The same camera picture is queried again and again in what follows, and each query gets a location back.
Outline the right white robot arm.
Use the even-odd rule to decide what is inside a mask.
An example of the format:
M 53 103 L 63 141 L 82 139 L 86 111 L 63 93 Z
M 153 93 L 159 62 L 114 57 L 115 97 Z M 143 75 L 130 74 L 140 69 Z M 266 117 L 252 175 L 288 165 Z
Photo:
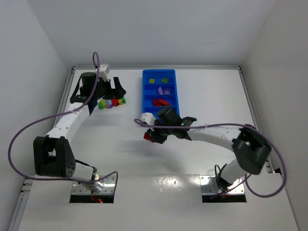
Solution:
M 258 175 L 265 164 L 271 146 L 253 126 L 244 128 L 210 127 L 201 125 L 194 117 L 181 118 L 172 108 L 162 108 L 157 117 L 141 115 L 142 123 L 150 128 L 144 139 L 164 143 L 169 135 L 189 141 L 203 141 L 232 151 L 235 158 L 225 164 L 215 176 L 216 186 L 223 192 L 246 174 Z

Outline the red round lego brick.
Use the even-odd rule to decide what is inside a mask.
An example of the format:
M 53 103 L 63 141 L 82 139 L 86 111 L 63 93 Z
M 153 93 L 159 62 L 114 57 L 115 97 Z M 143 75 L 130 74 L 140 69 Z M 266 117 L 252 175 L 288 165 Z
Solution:
M 112 104 L 115 107 L 119 106 L 119 100 L 118 99 L 112 99 Z

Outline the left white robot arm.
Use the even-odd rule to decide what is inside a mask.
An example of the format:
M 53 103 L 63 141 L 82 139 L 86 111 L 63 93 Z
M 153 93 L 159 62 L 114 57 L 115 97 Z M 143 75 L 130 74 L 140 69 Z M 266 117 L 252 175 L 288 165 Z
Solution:
M 35 172 L 39 176 L 73 179 L 81 181 L 94 180 L 96 168 L 75 159 L 70 142 L 77 130 L 97 106 L 99 99 L 120 100 L 126 91 L 118 77 L 103 80 L 94 72 L 82 73 L 77 82 L 68 105 L 68 114 L 43 137 L 33 141 Z

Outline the purple round lego brick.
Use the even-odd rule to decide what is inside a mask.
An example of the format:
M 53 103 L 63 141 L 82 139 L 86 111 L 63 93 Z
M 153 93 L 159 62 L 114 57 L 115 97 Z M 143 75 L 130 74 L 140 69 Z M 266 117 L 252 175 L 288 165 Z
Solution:
M 111 109 L 113 107 L 113 102 L 111 100 L 105 100 L 106 107 Z

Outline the purple base lego brick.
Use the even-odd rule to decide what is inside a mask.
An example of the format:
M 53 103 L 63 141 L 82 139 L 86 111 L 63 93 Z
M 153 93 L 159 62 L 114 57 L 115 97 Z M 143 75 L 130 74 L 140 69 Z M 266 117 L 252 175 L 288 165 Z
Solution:
M 164 94 L 161 87 L 158 88 L 158 94 L 160 94 L 160 95 L 163 95 L 163 94 Z

